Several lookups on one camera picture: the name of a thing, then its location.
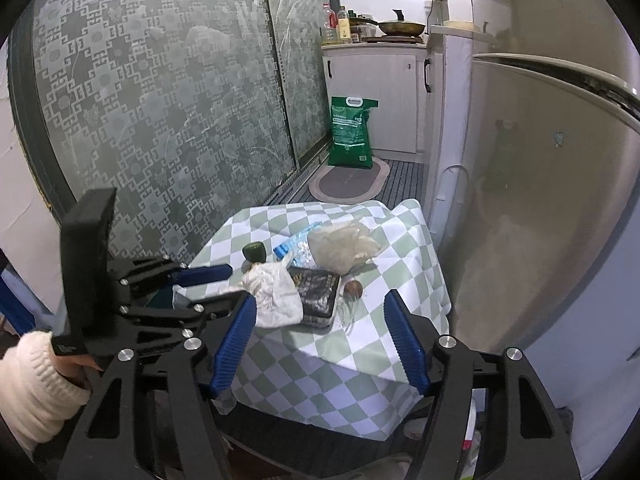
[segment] green and white checkered tablecloth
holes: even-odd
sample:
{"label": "green and white checkered tablecloth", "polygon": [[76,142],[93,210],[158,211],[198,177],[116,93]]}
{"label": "green and white checkered tablecloth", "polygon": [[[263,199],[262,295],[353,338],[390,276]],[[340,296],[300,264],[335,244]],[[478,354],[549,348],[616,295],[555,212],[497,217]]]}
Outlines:
{"label": "green and white checkered tablecloth", "polygon": [[329,330],[290,326],[254,329],[231,391],[219,403],[229,410],[236,399],[290,420],[329,430],[385,440],[420,399],[407,378],[383,315],[385,294],[396,288],[414,314],[429,317],[440,333],[448,332],[449,295],[431,237],[416,200],[404,200],[389,210],[376,201],[358,205],[319,202],[243,209],[233,215],[200,251],[191,267],[228,263],[228,282],[176,291],[186,296],[210,296],[223,285],[242,279],[242,247],[261,241],[272,249],[313,222],[357,219],[372,231],[382,247],[371,263],[345,276],[364,288],[353,322],[338,306]]}

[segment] brown round object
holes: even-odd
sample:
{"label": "brown round object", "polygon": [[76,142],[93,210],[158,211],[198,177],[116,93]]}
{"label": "brown round object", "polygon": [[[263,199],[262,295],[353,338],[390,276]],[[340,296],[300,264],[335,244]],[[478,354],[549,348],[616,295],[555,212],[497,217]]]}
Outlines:
{"label": "brown round object", "polygon": [[351,280],[344,285],[342,295],[347,301],[356,301],[362,297],[362,284],[357,280]]}

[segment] black package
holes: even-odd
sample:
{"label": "black package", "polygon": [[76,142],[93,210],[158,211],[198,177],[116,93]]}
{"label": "black package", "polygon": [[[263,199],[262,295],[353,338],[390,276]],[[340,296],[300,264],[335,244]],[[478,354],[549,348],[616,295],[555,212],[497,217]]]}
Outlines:
{"label": "black package", "polygon": [[331,325],[340,276],[327,270],[302,267],[287,270],[302,299],[302,323],[318,328]]}

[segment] beige mat border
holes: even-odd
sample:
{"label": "beige mat border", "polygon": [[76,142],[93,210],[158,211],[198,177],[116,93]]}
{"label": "beige mat border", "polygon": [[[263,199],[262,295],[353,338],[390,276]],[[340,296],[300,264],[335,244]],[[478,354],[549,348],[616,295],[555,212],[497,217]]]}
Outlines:
{"label": "beige mat border", "polygon": [[316,172],[316,174],[311,177],[309,180],[309,192],[313,195],[314,198],[318,199],[320,202],[326,202],[329,204],[339,204],[339,205],[354,205],[359,204],[361,202],[365,202],[367,200],[371,200],[375,198],[375,196],[382,191],[382,188],[385,185],[386,178],[389,176],[390,168],[389,165],[376,156],[371,157],[371,160],[374,164],[379,165],[380,171],[376,176],[376,179],[371,184],[371,187],[366,193],[363,193],[358,196],[354,196],[351,198],[336,198],[333,196],[325,195],[322,191],[320,191],[320,187],[318,183],[327,173],[329,173],[334,166],[328,166],[326,162],[322,165],[322,167]]}

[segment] white sweater sleeve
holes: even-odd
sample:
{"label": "white sweater sleeve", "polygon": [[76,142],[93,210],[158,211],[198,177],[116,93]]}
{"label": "white sweater sleeve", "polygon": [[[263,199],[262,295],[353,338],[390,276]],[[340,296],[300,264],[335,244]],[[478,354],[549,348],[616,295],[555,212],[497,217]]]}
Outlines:
{"label": "white sweater sleeve", "polygon": [[0,414],[22,448],[48,442],[89,401],[90,391],[61,376],[51,363],[51,334],[25,334],[0,361]]}

